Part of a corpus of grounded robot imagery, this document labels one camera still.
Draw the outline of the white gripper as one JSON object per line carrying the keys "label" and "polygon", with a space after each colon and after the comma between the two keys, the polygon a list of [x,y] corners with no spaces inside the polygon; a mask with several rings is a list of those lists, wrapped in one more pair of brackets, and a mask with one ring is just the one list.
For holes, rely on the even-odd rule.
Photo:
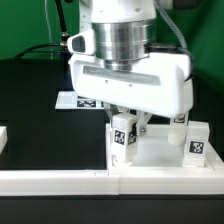
{"label": "white gripper", "polygon": [[67,41],[73,89],[82,97],[104,102],[109,119],[128,108],[137,112],[138,136],[146,134],[152,114],[175,118],[191,110],[191,60],[186,54],[153,52],[132,65],[129,72],[106,69],[95,56],[91,29]]}

